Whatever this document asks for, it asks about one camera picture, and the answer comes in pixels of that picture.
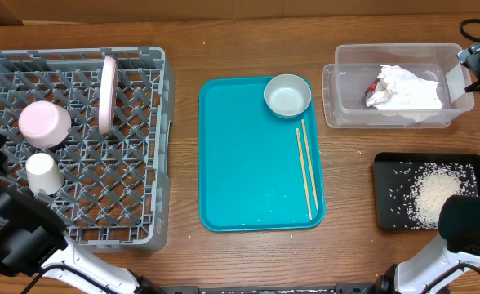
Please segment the white cup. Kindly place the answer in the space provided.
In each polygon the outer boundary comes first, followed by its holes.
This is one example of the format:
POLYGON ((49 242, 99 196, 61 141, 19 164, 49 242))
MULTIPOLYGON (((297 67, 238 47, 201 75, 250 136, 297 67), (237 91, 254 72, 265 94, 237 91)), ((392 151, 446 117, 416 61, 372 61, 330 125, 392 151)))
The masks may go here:
POLYGON ((46 153, 31 155, 25 164, 27 181, 34 194, 51 195, 59 191, 64 177, 54 158, 46 153))

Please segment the white napkin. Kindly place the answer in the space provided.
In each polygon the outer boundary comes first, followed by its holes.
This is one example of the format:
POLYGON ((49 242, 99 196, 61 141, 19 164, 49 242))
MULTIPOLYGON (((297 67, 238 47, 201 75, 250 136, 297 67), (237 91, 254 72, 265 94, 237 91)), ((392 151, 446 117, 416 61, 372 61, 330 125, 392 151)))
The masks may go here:
POLYGON ((429 111, 440 110, 439 82, 419 78, 398 65, 381 65, 372 106, 390 115, 401 115, 421 122, 430 117, 429 111))

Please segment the red snack wrapper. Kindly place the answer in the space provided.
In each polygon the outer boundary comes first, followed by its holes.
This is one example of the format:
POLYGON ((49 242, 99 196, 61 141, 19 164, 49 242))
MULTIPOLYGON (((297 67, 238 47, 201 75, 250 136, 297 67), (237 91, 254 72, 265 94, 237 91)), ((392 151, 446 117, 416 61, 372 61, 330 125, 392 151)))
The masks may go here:
POLYGON ((374 104, 373 96, 376 92, 376 88, 380 82, 380 79, 377 78, 365 91, 365 101, 366 106, 372 106, 374 104))

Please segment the pile of rice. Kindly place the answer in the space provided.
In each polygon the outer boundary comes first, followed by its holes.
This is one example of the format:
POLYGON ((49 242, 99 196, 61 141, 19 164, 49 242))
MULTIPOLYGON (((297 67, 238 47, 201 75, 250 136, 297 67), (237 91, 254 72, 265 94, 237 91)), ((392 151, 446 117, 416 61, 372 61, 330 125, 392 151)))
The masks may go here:
POLYGON ((386 227, 436 230, 442 206, 453 195, 478 196, 472 164, 395 163, 385 192, 391 218, 386 227))

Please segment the large white plate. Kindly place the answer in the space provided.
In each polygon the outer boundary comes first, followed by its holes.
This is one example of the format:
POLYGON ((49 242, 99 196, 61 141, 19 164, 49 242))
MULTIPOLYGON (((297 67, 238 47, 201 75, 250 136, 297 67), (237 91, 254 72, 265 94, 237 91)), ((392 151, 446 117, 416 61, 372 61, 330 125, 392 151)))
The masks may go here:
POLYGON ((111 56, 104 58, 100 78, 98 128, 101 134, 107 134, 113 127, 118 87, 118 66, 111 56))

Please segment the wooden chopstick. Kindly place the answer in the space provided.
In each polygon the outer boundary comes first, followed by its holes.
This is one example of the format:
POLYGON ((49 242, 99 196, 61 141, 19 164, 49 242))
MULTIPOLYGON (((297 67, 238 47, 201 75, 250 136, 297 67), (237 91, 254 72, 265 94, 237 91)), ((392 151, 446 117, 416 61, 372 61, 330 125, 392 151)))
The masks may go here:
POLYGON ((310 197, 309 197, 309 186, 308 186, 308 182, 307 182, 307 175, 306 175, 305 168, 304 168, 304 155, 303 155, 303 150, 302 150, 300 129, 298 127, 296 128, 296 140, 297 140, 297 144, 298 144, 298 151, 299 151, 299 158, 300 158, 300 168, 301 168, 302 180, 303 180, 303 185, 304 185, 306 207, 307 207, 307 210, 308 210, 309 220, 311 221, 313 218, 312 218, 312 211, 311 211, 311 204, 310 204, 310 197))
POLYGON ((308 160, 308 165, 309 165, 309 174, 310 174, 310 180, 312 184, 312 190, 313 190, 313 199, 314 199, 314 204, 316 210, 318 210, 318 196, 316 192, 316 183, 314 179, 314 174, 313 174, 313 165, 312 165, 312 158, 311 158, 311 153, 310 153, 310 148, 309 148, 309 138, 308 138, 308 133, 307 133, 307 128, 305 125, 305 121, 302 118, 301 119, 301 125, 302 125, 302 131, 304 134, 304 142, 305 142, 305 148, 306 148, 306 155, 307 155, 307 160, 308 160))

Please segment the grey saucer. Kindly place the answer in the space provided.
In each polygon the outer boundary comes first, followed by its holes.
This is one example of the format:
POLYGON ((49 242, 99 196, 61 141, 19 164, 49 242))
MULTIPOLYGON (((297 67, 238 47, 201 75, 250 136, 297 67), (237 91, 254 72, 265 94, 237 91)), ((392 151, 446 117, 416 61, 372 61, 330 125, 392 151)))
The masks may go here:
POLYGON ((302 114, 312 102, 311 86, 302 77, 280 74, 271 78, 264 89, 264 100, 271 112, 285 119, 302 114))

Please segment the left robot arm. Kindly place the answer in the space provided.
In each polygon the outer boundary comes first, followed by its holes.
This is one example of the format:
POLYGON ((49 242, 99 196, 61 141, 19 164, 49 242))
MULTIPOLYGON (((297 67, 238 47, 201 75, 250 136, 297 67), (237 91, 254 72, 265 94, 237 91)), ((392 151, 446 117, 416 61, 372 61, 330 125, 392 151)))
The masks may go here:
MULTIPOLYGON (((0 134, 0 172, 7 156, 0 134)), ((78 246, 45 204, 0 185, 0 274, 53 278, 85 293, 163 294, 144 276, 111 265, 78 246)))

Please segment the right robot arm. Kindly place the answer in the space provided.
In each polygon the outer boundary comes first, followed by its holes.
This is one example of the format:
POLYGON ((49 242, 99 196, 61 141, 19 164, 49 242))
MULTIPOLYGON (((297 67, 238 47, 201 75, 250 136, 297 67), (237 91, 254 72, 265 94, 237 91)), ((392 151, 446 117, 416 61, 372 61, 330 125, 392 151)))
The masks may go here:
MULTIPOLYGON (((458 53, 477 81, 467 92, 480 94, 480 38, 458 53)), ((438 234, 408 261, 392 265, 364 293, 437 293, 467 270, 480 274, 480 196, 451 196, 442 207, 438 234)))

